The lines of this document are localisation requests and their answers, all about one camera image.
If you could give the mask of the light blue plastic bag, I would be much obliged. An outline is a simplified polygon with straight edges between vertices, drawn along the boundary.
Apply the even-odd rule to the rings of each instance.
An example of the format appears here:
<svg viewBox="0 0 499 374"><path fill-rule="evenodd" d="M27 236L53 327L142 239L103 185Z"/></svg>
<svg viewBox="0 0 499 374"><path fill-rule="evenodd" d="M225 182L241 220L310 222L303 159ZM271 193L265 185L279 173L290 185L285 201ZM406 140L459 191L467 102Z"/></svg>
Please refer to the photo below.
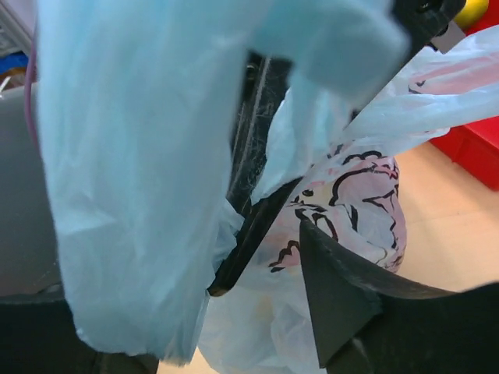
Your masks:
<svg viewBox="0 0 499 374"><path fill-rule="evenodd" d="M200 351L219 373L329 373L301 222L397 274L395 156L498 114L498 29L466 36L453 19L399 69L395 2L39 2L37 133L79 339L177 366ZM245 220L228 190L252 52L292 69L250 202L303 179L212 297Z"/></svg>

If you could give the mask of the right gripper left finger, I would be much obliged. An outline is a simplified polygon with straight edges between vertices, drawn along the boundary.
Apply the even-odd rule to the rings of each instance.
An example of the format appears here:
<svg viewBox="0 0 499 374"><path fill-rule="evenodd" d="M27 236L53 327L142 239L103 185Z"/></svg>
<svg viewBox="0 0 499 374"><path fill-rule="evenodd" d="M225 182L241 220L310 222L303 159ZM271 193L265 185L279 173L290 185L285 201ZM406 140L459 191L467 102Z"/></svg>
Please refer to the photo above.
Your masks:
<svg viewBox="0 0 499 374"><path fill-rule="evenodd" d="M105 354L83 343L60 286L1 297L2 373L156 373L158 364L149 355Z"/></svg>

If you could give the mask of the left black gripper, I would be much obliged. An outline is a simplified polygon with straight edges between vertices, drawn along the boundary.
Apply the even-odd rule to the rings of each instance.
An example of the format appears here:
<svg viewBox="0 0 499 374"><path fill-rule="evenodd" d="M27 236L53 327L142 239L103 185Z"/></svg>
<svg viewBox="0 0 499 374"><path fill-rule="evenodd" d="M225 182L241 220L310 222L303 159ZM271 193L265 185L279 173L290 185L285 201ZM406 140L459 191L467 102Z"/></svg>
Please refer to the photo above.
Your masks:
<svg viewBox="0 0 499 374"><path fill-rule="evenodd" d="M409 51L398 68L404 66L430 40L444 33L457 16L463 1L396 1L392 15L409 36ZM303 179L284 184L258 203L250 202L267 161L266 145L271 120L288 88L292 63L250 53L246 65L241 106L232 135L233 167L228 201L245 220L236 235L236 247L224 259L207 289L212 297L230 291L260 246L282 207Z"/></svg>

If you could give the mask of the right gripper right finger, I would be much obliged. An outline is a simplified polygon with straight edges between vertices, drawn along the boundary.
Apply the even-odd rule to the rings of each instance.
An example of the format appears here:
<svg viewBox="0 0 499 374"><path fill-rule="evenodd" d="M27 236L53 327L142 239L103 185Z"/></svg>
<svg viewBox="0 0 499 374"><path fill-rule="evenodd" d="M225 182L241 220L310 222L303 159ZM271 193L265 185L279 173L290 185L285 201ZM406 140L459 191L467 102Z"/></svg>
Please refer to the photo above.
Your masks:
<svg viewBox="0 0 499 374"><path fill-rule="evenodd" d="M495 373L498 285L462 292L391 273L311 221L299 251L319 365L329 373Z"/></svg>

